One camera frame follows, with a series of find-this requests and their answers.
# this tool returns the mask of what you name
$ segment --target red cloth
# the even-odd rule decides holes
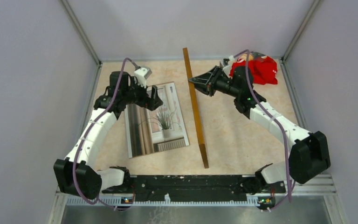
[[[233,77],[234,70],[236,67],[245,66],[246,61],[243,59],[238,59],[237,62],[233,63],[233,66],[230,71],[230,76]],[[266,58],[258,57],[252,61],[249,61],[249,68],[253,75],[253,83],[257,84],[278,84],[278,80],[275,78],[278,69],[276,68],[276,62],[266,56]]]

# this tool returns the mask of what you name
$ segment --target tabletop surface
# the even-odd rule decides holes
[[[278,85],[254,85],[254,89],[283,116],[297,124],[289,93],[278,64]],[[121,62],[103,63],[95,99],[109,85],[109,75],[121,69]],[[193,110],[184,61],[137,62],[151,68],[147,84],[174,82],[190,145],[129,159],[124,113],[108,132],[96,161],[96,170],[110,166],[127,167],[132,175],[228,175],[254,174],[269,163],[284,160],[284,148],[274,136],[248,120],[234,106],[234,98],[217,92],[213,97],[197,92],[201,122],[207,146],[208,169],[204,169],[195,131]],[[191,61],[193,76],[218,65],[217,60]],[[125,71],[133,74],[127,63]]]

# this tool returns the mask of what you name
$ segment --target metal floor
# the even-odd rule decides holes
[[[323,196],[295,196],[279,208],[256,207],[133,207],[125,212],[104,206],[67,205],[62,224],[330,224]]]

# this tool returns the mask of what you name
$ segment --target picture of window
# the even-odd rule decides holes
[[[131,104],[124,111],[129,158],[189,145],[174,83],[156,86],[162,106],[149,111]]]

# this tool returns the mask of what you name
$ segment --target metal frame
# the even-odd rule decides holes
[[[94,95],[96,92],[96,87],[98,84],[99,76],[102,70],[102,62],[100,61],[99,57],[97,56],[94,48],[92,47],[88,37],[86,36],[80,22],[78,21],[75,13],[73,12],[70,4],[67,0],[59,0],[65,9],[65,12],[67,13],[69,20],[74,25],[74,28],[76,29],[77,33],[79,34],[80,39],[84,43],[85,48],[92,56],[94,62],[98,65],[97,71],[96,71],[96,78],[94,81],[94,86],[92,89],[92,93],[89,98],[89,104],[88,104],[88,112],[86,113],[84,124],[86,124],[86,121],[89,118],[90,115],[90,108],[92,108],[92,102],[94,99]],[[285,78],[286,86],[289,91],[290,99],[292,101],[293,108],[296,113],[297,120],[299,122],[299,125],[303,128],[307,128],[307,123],[303,114],[303,111],[301,109],[301,105],[299,102],[299,99],[297,97],[296,89],[293,86],[293,82],[291,80],[290,73],[288,69],[286,68],[286,62],[290,57],[290,54],[292,50],[294,49],[296,43],[298,42],[300,36],[302,35],[303,31],[307,27],[307,24],[309,23],[310,19],[314,15],[315,10],[320,6],[321,0],[314,0],[312,3],[309,11],[307,12],[304,20],[302,21],[301,26],[299,27],[297,33],[293,37],[289,47],[287,48],[284,56],[280,59],[280,66],[282,68],[283,76]],[[294,188],[293,191],[294,196],[324,196],[324,200],[326,203],[327,211],[329,213],[331,223],[332,224],[346,224],[347,219],[345,212],[341,206],[340,199],[338,197],[337,191],[335,189],[332,177],[330,174],[321,174],[315,177],[314,179],[310,180],[308,183],[301,185],[298,184]],[[113,205],[120,205],[118,200],[115,200],[117,196],[112,195],[101,195],[102,198],[107,200],[107,202],[111,202]],[[253,197],[259,197],[259,196],[266,196],[265,194],[256,194],[254,196],[249,196],[250,202],[242,202],[242,203],[227,203],[228,206],[250,206],[255,205],[254,198]],[[56,191],[54,203],[52,206],[52,210],[49,216],[48,224],[59,224],[62,221],[62,217],[64,214],[65,206],[68,203],[68,206],[71,205],[89,205],[84,204],[81,200],[77,200],[78,198],[68,196],[66,194],[61,193],[59,190]],[[165,202],[162,202],[162,204],[148,204],[148,203],[135,203],[135,206],[158,206],[158,205],[165,205],[165,206],[189,206],[189,204],[186,203],[172,203],[169,200],[166,200]],[[192,203],[192,206],[205,206],[205,203]],[[209,206],[221,206],[221,203],[211,204]]]
[[[79,34],[79,37],[82,40],[85,48],[87,49],[87,51],[90,53],[90,55],[94,59],[94,62],[97,65],[100,65],[101,60],[99,60],[98,56],[96,55],[96,52],[95,52],[93,46],[91,45],[91,42],[90,42],[89,38],[87,37],[86,33],[84,32],[75,13],[73,12],[72,7],[70,6],[70,4],[68,3],[67,0],[59,0],[59,1],[62,4],[62,7],[65,9],[65,12],[67,13],[68,18],[71,21],[71,23],[73,24],[76,32]]]
[[[294,35],[294,37],[291,40],[288,48],[286,49],[285,54],[282,57],[283,63],[287,62],[291,52],[293,51],[293,48],[297,44],[298,39],[300,38],[301,34],[303,34],[303,31],[307,27],[308,22],[312,19],[312,16],[315,14],[315,11],[318,9],[318,7],[320,6],[321,2],[322,2],[322,0],[314,0],[314,2],[312,3],[312,5],[311,5],[310,9],[308,10],[304,20],[302,21],[300,27],[298,28],[296,34]]]

